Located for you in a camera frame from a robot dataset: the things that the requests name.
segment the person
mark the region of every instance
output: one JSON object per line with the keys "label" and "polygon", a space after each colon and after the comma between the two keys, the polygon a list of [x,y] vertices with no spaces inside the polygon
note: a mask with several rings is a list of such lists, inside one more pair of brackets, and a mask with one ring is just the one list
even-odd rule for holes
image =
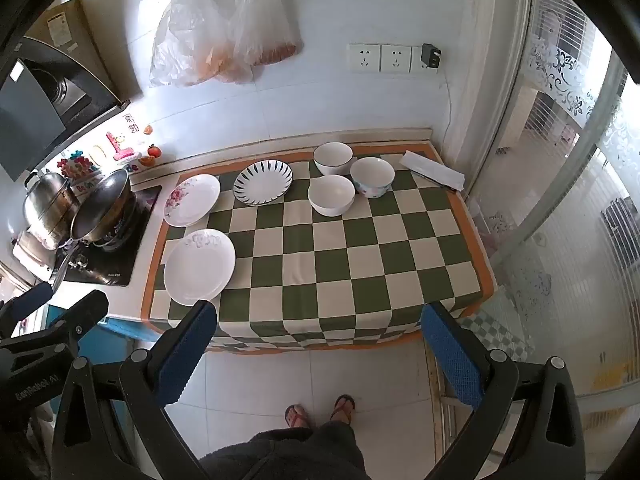
{"label": "person", "polygon": [[353,397],[341,395],[330,420],[313,430],[305,409],[292,404],[288,428],[258,433],[200,464],[212,480],[370,480],[351,428],[355,407]]}

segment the plastic bag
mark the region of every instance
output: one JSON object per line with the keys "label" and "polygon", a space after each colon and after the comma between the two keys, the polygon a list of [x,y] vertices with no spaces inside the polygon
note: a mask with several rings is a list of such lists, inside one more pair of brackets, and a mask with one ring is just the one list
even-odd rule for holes
{"label": "plastic bag", "polygon": [[232,20],[236,35],[234,57],[249,65],[277,63],[298,47],[281,0],[236,0]]}
{"label": "plastic bag", "polygon": [[151,86],[191,86],[211,78],[252,80],[251,68],[234,59],[228,19],[214,0],[171,0],[154,39]]}

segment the white countertop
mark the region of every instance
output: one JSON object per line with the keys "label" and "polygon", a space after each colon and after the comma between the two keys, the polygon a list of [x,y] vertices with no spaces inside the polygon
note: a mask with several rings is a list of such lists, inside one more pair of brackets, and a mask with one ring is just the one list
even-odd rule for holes
{"label": "white countertop", "polygon": [[127,286],[94,285],[92,283],[62,282],[49,304],[60,308],[69,308],[92,290],[103,291],[109,300],[110,317],[121,319],[140,320],[140,307],[145,293],[146,278],[148,277],[151,258],[156,247],[156,240],[163,222],[164,202],[178,183],[178,174],[171,174],[155,180],[150,180],[133,186],[133,191],[146,189],[147,187],[162,186],[158,201],[151,213],[151,218],[146,226],[145,234],[138,249],[136,263],[133,267],[131,281]]}

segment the oval plate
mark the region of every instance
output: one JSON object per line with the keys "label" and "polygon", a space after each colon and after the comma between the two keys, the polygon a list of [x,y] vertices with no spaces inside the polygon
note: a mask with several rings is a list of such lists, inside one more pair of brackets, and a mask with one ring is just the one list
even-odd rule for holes
{"label": "oval plate", "polygon": [[166,199],[164,221],[173,227],[188,227],[206,215],[220,196],[220,181],[203,173],[179,184]]}
{"label": "oval plate", "polygon": [[236,250],[224,233],[200,229],[180,240],[164,266],[164,286],[172,300],[193,306],[215,298],[231,279]]}
{"label": "oval plate", "polygon": [[240,172],[234,182],[234,196],[247,205],[268,204],[287,192],[292,179],[288,164],[261,160]]}

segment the human foot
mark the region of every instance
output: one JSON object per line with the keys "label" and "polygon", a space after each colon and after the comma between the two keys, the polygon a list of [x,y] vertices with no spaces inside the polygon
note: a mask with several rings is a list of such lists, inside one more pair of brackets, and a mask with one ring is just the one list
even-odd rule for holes
{"label": "human foot", "polygon": [[292,404],[284,412],[284,419],[290,428],[309,428],[309,417],[299,404]]}
{"label": "human foot", "polygon": [[351,424],[351,413],[356,409],[356,402],[353,397],[341,395],[335,401],[334,412],[331,414],[331,420],[339,420],[345,424]]}

